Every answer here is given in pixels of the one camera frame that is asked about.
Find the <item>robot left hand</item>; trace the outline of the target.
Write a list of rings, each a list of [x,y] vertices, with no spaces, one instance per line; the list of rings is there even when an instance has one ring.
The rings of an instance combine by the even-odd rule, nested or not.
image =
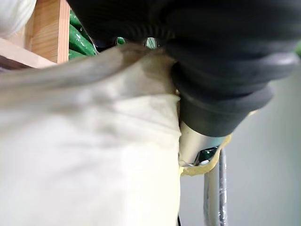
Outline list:
[[[70,0],[98,51],[116,37],[163,43],[175,60],[180,92],[179,164],[200,153],[271,99],[269,83],[290,75],[299,58],[298,0]]]

